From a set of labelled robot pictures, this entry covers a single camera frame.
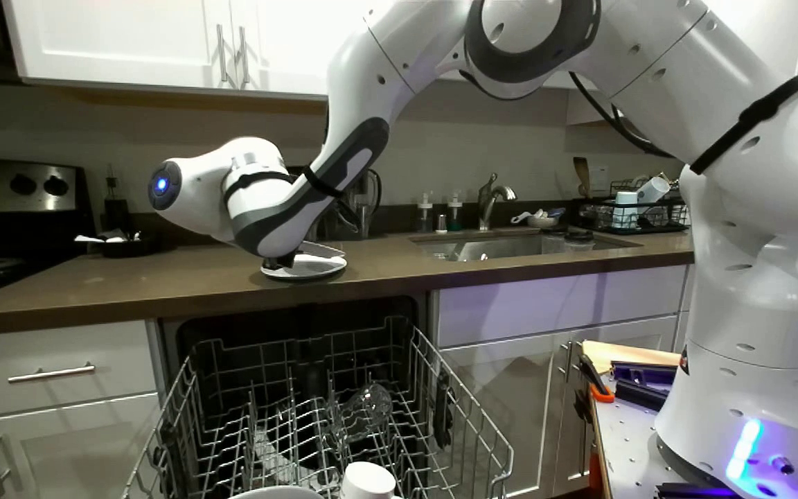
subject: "dishwasher rack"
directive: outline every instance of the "dishwasher rack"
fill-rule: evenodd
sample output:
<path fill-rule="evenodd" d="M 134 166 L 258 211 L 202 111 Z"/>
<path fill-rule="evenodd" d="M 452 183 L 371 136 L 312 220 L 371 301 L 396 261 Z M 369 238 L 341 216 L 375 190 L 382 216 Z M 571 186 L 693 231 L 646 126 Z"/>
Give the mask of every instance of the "dishwasher rack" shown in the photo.
<path fill-rule="evenodd" d="M 362 432 L 349 409 L 371 381 L 385 409 Z M 385 319 L 316 337 L 197 344 L 123 499 L 234 499 L 270 484 L 335 499 L 353 459 L 385 466 L 402 499 L 497 499 L 513 473 L 513 446 L 434 340 Z"/>

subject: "stovetop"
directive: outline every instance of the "stovetop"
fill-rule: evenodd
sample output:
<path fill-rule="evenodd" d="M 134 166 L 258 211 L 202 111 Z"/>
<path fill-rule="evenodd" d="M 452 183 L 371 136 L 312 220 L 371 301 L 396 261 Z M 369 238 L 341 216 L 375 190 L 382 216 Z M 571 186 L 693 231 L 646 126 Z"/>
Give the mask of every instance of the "stovetop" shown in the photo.
<path fill-rule="evenodd" d="M 83 168 L 0 159 L 0 287 L 80 254 L 93 229 Z"/>

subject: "kitchen sink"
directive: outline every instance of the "kitchen sink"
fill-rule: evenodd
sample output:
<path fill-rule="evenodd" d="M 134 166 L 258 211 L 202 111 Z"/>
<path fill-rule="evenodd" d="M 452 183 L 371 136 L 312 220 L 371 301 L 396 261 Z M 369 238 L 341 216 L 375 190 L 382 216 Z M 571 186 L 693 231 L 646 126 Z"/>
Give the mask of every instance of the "kitchen sink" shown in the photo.
<path fill-rule="evenodd" d="M 470 231 L 470 236 L 434 236 L 417 243 L 435 261 L 493 261 L 522 254 L 561 254 L 637 245 L 633 241 L 593 236 L 590 241 L 569 241 L 558 231 Z"/>

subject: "faucet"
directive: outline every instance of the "faucet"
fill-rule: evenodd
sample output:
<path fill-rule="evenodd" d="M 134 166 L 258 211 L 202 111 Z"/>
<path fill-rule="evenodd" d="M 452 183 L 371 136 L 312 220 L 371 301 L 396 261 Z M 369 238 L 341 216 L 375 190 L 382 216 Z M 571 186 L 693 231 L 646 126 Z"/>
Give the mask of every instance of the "faucet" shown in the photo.
<path fill-rule="evenodd" d="M 497 177 L 490 177 L 484 189 L 481 189 L 481 205 L 486 205 L 484 216 L 481 216 L 481 231 L 488 231 L 490 227 L 490 211 L 497 198 L 517 198 L 517 190 L 510 186 L 493 186 Z"/>

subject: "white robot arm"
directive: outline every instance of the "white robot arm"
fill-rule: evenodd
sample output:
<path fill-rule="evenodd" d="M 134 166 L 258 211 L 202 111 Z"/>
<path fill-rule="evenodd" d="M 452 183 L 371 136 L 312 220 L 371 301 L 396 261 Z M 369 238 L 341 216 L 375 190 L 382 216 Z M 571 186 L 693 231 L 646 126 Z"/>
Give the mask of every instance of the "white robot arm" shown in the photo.
<path fill-rule="evenodd" d="M 150 183 L 172 220 L 285 258 L 389 143 L 392 121 L 459 68 L 520 100 L 585 73 L 666 151 L 693 208 L 687 365 L 658 435 L 743 496 L 798 496 L 798 76 L 762 62 L 702 0 L 392 0 L 331 67 L 331 126 L 306 177 L 240 139 Z"/>

